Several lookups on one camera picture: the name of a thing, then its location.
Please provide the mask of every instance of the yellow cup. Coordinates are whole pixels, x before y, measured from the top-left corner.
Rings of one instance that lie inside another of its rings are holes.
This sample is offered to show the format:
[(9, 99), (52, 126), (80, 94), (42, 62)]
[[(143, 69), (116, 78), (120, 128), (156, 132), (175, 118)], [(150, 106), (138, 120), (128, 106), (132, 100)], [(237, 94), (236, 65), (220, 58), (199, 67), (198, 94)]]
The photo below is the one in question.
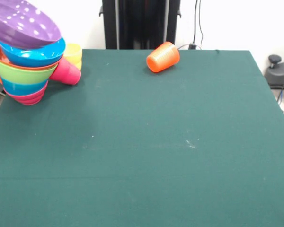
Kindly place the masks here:
[(78, 44), (66, 44), (64, 58), (79, 70), (82, 68), (82, 47)]

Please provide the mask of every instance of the green tablecloth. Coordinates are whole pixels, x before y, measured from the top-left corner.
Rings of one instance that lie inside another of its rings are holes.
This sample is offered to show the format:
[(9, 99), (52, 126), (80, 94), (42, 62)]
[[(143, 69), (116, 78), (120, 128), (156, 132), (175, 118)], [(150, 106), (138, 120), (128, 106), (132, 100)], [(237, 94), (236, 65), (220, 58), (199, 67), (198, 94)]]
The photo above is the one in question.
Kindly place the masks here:
[(284, 117), (249, 52), (83, 54), (0, 108), (0, 227), (284, 227)]

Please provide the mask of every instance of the green bowl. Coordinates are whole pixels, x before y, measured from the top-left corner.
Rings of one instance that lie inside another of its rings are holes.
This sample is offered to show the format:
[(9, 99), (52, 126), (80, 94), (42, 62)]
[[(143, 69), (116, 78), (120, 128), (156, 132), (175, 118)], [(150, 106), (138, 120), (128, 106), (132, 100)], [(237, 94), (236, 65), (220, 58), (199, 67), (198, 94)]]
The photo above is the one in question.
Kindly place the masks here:
[(38, 84), (47, 80), (57, 65), (47, 70), (21, 70), (0, 62), (0, 76), (5, 80), (17, 84)]

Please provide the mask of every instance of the purple bowl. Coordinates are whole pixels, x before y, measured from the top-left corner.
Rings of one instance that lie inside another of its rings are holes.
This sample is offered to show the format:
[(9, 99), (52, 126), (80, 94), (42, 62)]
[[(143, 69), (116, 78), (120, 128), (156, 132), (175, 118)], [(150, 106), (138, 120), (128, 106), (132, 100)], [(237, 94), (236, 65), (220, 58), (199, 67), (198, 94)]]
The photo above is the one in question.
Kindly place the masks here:
[(61, 38), (58, 26), (24, 0), (0, 0), (0, 41), (19, 49), (38, 49)]

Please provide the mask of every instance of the white wall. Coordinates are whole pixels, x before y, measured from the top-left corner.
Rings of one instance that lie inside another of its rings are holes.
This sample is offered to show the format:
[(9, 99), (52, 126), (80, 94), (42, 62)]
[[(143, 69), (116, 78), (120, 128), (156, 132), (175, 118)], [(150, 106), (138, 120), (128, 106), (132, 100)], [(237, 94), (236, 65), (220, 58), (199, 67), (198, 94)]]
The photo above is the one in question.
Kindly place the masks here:
[[(103, 16), (98, 16), (102, 0), (29, 2), (58, 24), (68, 42), (105, 49)], [(177, 46), (193, 40), (194, 7), (194, 0), (181, 0)], [(251, 50), (262, 71), (268, 55), (277, 53), (284, 60), (284, 0), (202, 0), (201, 21), (204, 49)]]

